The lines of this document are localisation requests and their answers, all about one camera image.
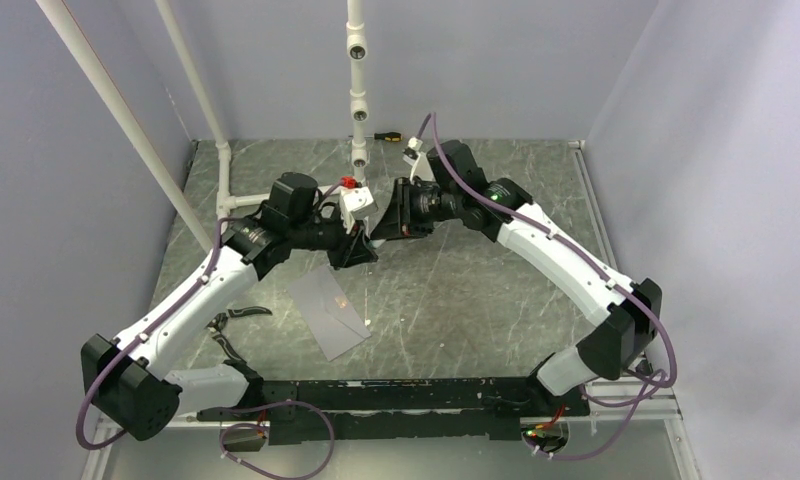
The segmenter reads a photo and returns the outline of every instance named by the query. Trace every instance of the gray wall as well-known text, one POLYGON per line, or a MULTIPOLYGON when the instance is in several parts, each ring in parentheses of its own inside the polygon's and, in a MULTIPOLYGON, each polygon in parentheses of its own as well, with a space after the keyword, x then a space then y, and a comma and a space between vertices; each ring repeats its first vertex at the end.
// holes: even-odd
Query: gray wall
POLYGON ((704 478, 800 479, 800 2, 663 2, 588 147, 704 478))
MULTIPOLYGON (((345 2, 173 0, 232 138, 345 137, 345 2)), ((370 131, 585 138, 656 0, 366 0, 370 131)), ((153 2, 121 2, 193 138, 210 138, 153 2)))
MULTIPOLYGON (((122 12, 69 3, 181 178, 190 143, 122 12)), ((172 216, 35 2, 0 2, 0 479, 79 478, 79 349, 148 307, 172 216)))

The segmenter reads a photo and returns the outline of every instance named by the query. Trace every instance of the cable connector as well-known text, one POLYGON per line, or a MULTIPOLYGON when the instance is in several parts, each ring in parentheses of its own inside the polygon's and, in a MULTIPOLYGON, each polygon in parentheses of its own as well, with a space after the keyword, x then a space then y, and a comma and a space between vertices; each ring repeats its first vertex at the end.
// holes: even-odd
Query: cable connector
POLYGON ((359 182, 353 177, 341 177, 341 186, 344 188, 358 188, 359 182))

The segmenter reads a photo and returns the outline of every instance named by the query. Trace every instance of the vertical white pipe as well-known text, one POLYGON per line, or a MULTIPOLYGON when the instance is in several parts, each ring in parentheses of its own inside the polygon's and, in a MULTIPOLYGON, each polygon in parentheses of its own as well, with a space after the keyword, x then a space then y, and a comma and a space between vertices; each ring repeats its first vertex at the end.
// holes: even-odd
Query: vertical white pipe
POLYGON ((156 0, 156 7, 164 21, 167 34, 170 36, 170 41, 173 42, 173 47, 176 49, 176 54, 179 56, 179 61, 182 63, 182 68, 185 70, 185 75, 188 77, 188 83, 191 84, 194 96, 197 97, 197 102, 200 104, 200 109, 203 111, 206 123, 208 123, 209 129, 214 136, 215 146, 217 147, 217 158, 220 162, 220 169, 218 170, 217 216, 218 218, 226 217, 229 215, 229 207, 227 205, 229 204, 228 199, 230 196, 229 165, 232 162, 232 150, 223 134, 223 129, 220 127, 220 122, 215 114, 206 87, 203 85, 203 81, 200 79, 200 73, 197 71, 197 64, 194 62, 194 58, 188 50, 188 45, 185 43, 185 37, 182 35, 182 30, 179 28, 176 16, 173 14, 173 8, 170 6, 170 2, 168 0, 156 0))
POLYGON ((370 115, 365 98, 363 64, 368 54, 365 39, 365 22, 362 16, 362 1, 347 0, 347 57, 350 59, 350 115, 353 117, 353 141, 350 148, 350 162, 353 177, 365 182, 365 166, 368 164, 368 151, 365 143, 365 121, 370 115))
POLYGON ((94 48, 88 42, 76 19, 73 18, 73 14, 67 8, 67 4, 64 3, 64 0, 37 0, 37 2, 53 25, 56 33, 64 41, 67 49, 70 50, 73 58, 79 63, 79 67, 82 68, 91 85, 94 86, 94 89, 114 116, 114 119, 117 120, 120 128, 123 129, 123 133, 129 138, 132 146, 138 151, 138 155, 141 156, 147 168, 150 169, 167 198, 173 203, 176 212, 185 221, 185 225, 188 226, 188 229, 194 234, 203 249, 210 250, 212 241, 200 224, 200 220, 191 210, 188 201, 185 200, 185 196, 182 194, 182 190, 168 173, 161 158, 153 148, 152 143, 150 143, 149 137, 141 128, 129 105, 126 104, 126 100, 121 95, 117 85, 114 84, 94 48))

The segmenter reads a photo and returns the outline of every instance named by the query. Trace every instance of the robotic arm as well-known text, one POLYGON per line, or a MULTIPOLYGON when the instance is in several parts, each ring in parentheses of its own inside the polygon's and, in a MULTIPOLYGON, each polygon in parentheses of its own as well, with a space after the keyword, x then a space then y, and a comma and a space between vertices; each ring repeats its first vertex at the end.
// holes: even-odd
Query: robotic arm
POLYGON ((227 361, 200 370, 171 369, 209 318, 287 260, 291 250, 326 251, 334 268, 346 268, 376 261, 375 244, 426 237, 435 222, 455 219, 529 261, 595 326, 588 336, 534 369, 530 383, 541 395, 557 397, 597 377, 617 379, 655 336, 650 320, 621 289, 658 314, 659 287, 649 279, 635 284, 603 265, 559 230, 512 180, 489 182, 467 145, 454 140, 441 147, 453 173, 475 192, 546 226, 549 233, 469 195, 446 170, 436 149, 424 155, 420 141, 414 138, 405 152, 414 162, 411 178, 395 180, 386 213, 369 235, 364 220, 376 211, 376 205, 367 187, 352 178, 342 180, 336 186, 338 204, 324 217, 322 211, 327 205, 321 203, 329 192, 321 197, 314 179, 286 173, 274 183, 268 201, 253 215, 232 221, 222 236, 219 252, 209 254, 158 307, 112 341, 95 335, 85 344, 82 367, 86 391, 95 381, 100 382, 92 403, 138 440, 152 437, 178 414, 266 403, 261 377, 243 362, 227 361), (562 239, 578 250, 566 246, 562 239), (601 281, 586 258, 602 268, 609 280, 601 281), (209 271, 212 261, 217 263, 209 271), (147 332, 150 322, 162 316, 168 318, 147 332), (121 353, 125 358, 104 371, 121 353))

